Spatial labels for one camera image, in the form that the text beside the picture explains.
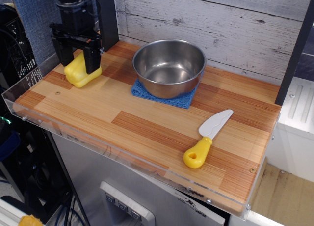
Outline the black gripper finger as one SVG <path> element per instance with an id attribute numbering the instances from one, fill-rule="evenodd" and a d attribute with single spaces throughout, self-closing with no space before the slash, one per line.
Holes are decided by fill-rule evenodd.
<path id="1" fill-rule="evenodd" d="M 100 67 L 101 47 L 85 47 L 83 49 L 86 73 L 91 74 Z"/>
<path id="2" fill-rule="evenodd" d="M 67 66 L 74 60 L 72 46 L 65 39 L 52 38 L 52 43 L 60 63 Z"/>

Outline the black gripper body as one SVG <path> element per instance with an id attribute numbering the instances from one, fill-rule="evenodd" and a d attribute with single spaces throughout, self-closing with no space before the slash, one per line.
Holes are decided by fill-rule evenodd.
<path id="1" fill-rule="evenodd" d="M 101 36 L 94 31 L 96 14 L 91 4 L 59 4 L 61 23 L 51 23 L 55 49 L 100 49 Z"/>

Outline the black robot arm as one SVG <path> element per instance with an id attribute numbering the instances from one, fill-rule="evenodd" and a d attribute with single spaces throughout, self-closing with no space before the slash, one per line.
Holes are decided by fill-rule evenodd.
<path id="1" fill-rule="evenodd" d="M 57 0 L 61 23 L 51 23 L 52 42 L 60 63 L 74 60 L 73 49 L 83 50 L 86 73 L 100 67 L 101 35 L 94 31 L 95 14 L 92 0 Z"/>

